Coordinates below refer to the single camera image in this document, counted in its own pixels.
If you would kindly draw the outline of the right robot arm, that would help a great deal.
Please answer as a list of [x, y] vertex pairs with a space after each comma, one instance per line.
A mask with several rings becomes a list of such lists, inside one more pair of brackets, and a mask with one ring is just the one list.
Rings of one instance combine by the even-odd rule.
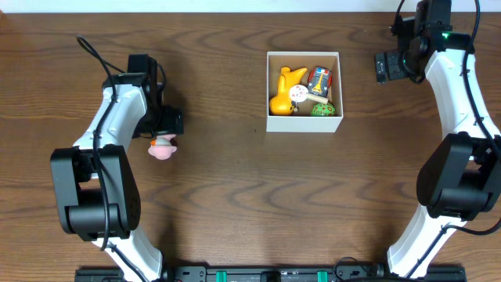
[[408, 78], [428, 81], [434, 92], [442, 142], [420, 169], [419, 205], [400, 238], [387, 250], [385, 277], [396, 280], [458, 281], [460, 270], [431, 267], [445, 242], [467, 222], [489, 212], [500, 196], [500, 130], [486, 108], [475, 71], [475, 31], [453, 31], [450, 0], [422, 0], [416, 13], [400, 13], [390, 30], [397, 49], [374, 56], [380, 84]]

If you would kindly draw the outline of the red grey toy truck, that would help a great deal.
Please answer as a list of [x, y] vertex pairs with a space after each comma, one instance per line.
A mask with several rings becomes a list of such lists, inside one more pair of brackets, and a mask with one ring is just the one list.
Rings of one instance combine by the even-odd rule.
[[332, 84], [332, 72], [324, 67], [315, 67], [308, 76], [308, 92], [326, 98]]

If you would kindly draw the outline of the wooden pellet drum toy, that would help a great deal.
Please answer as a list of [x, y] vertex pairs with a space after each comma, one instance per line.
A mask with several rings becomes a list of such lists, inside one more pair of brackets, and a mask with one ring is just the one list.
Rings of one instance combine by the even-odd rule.
[[292, 101], [292, 106], [294, 107], [294, 112], [297, 112], [299, 107], [298, 104], [304, 102], [305, 100], [315, 101], [317, 103], [328, 104], [329, 100], [326, 97], [317, 96], [308, 91], [306, 86], [294, 85], [289, 90], [289, 97]]

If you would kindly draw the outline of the green patterned ball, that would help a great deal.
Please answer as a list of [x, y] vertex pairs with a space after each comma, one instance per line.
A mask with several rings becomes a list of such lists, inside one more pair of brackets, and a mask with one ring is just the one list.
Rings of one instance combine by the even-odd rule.
[[313, 106], [310, 115], [313, 117], [333, 117], [336, 115], [336, 108], [331, 103], [317, 103]]

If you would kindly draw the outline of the orange rubber dog toy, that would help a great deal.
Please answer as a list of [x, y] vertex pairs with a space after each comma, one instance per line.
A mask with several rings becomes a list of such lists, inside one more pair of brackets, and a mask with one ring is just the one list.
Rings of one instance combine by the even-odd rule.
[[269, 100], [269, 109], [273, 115], [289, 116], [294, 112], [294, 105], [290, 98], [290, 89], [301, 83], [301, 79], [307, 72], [306, 67], [291, 70], [289, 67], [280, 69], [277, 81], [277, 93]]

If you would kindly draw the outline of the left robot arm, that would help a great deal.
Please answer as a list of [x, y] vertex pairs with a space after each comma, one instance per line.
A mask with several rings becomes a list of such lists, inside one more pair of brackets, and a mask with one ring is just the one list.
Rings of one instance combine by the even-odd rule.
[[103, 82], [103, 101], [85, 133], [50, 157], [60, 224], [106, 252], [126, 281], [169, 281], [164, 257], [139, 225], [141, 200], [128, 161], [131, 141], [150, 135], [149, 153], [168, 159], [184, 132], [182, 112], [163, 103], [164, 72], [146, 54]]

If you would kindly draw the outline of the pink white bunny figure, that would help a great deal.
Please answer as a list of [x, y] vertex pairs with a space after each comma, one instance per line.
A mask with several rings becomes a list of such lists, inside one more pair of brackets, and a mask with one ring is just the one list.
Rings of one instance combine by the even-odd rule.
[[150, 142], [148, 153], [158, 160], [167, 160], [178, 149], [178, 147], [171, 142], [175, 137], [176, 134], [158, 136]]

